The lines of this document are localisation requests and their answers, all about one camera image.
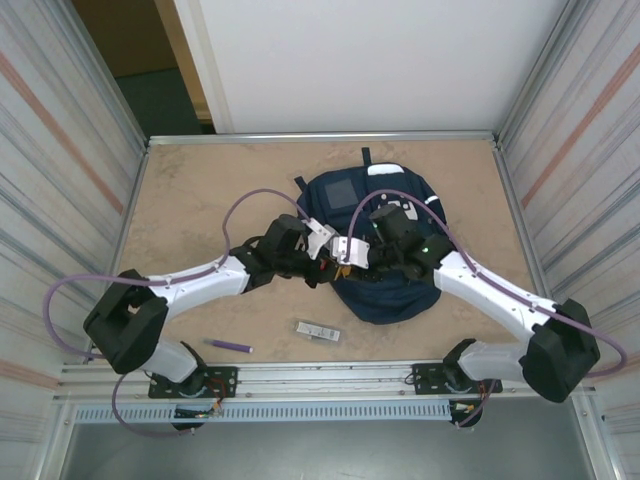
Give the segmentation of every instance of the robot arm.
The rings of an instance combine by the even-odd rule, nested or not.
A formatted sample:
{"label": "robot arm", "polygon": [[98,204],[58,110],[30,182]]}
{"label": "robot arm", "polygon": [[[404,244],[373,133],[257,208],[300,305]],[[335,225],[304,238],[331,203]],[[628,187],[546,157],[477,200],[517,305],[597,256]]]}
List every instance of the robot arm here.
{"label": "robot arm", "polygon": [[[210,270],[222,258],[183,272],[149,277],[166,281],[163,286],[111,285],[87,317],[85,331],[117,373],[150,371],[179,384],[189,394],[202,387],[204,362],[188,345],[160,338],[165,322],[180,313],[219,297],[247,293],[270,283],[275,275],[302,277],[314,288],[338,275],[377,281],[382,272],[399,269],[409,279],[466,300],[518,339],[519,343],[506,345],[467,339],[457,345],[444,364],[448,381],[461,390],[471,381],[490,378],[526,381],[543,397],[561,402],[599,359],[593,337],[528,308],[505,292],[525,296],[535,305],[589,325],[586,311],[576,302],[568,300],[558,306],[476,262],[476,272],[472,272],[447,237],[425,238],[397,206],[384,206],[370,219],[380,241],[370,245],[351,239],[347,257],[345,237],[313,219],[303,222],[281,215],[264,236],[231,249],[213,273],[172,283],[173,279]],[[502,288],[480,279],[478,271]],[[135,270],[121,275],[141,278]]]}

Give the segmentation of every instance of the ventilation grille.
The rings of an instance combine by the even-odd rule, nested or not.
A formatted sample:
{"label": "ventilation grille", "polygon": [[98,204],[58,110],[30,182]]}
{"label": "ventilation grille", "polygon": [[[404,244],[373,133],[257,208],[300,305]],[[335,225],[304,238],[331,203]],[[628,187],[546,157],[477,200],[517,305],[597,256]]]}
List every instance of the ventilation grille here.
{"label": "ventilation grille", "polygon": [[[176,419],[176,405],[120,406],[120,415],[128,423],[192,423],[194,419]],[[207,410],[209,406],[181,405],[181,409]],[[451,420],[447,400],[361,401],[361,402],[278,402],[227,403],[217,416],[197,419],[206,422],[312,422],[336,420]],[[116,423],[110,405],[78,408],[75,422]]]}

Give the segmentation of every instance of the doorway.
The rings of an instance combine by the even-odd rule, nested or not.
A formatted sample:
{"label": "doorway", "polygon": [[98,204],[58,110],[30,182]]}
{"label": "doorway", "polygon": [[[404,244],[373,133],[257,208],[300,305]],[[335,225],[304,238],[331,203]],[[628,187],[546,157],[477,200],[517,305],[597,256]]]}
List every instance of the doorway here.
{"label": "doorway", "polygon": [[215,133],[172,0],[72,3],[146,137]]}

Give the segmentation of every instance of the beige work surface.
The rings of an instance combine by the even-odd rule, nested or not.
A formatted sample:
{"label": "beige work surface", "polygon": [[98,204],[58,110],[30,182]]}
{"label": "beige work surface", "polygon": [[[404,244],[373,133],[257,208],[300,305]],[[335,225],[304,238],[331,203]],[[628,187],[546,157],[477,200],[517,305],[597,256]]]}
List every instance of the beige work surface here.
{"label": "beige work surface", "polygon": [[[421,174],[442,199],[454,234],[482,264],[531,288],[504,190],[484,141],[282,143],[154,146],[144,175],[121,267],[143,275],[170,273],[209,262],[223,252],[222,218],[242,194],[261,187],[293,197],[293,181],[362,165],[397,162]],[[285,200],[260,194],[229,222],[232,246],[261,235]],[[294,333],[295,319],[342,332],[338,344]],[[190,343],[208,362],[296,362],[433,359],[461,339],[508,342],[498,323],[451,295],[411,320],[375,326],[358,320],[328,285],[315,290],[301,279],[276,278],[246,295],[209,302],[183,313],[164,334]],[[202,343],[215,338],[254,347],[251,355]]]}

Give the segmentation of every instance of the small package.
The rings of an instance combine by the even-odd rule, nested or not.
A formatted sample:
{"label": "small package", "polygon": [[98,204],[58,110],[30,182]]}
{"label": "small package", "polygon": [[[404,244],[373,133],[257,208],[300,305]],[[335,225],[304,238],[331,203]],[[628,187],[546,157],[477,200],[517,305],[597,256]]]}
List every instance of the small package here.
{"label": "small package", "polygon": [[303,320],[295,321],[295,331],[311,340],[324,340],[337,343],[341,337],[340,330]]}

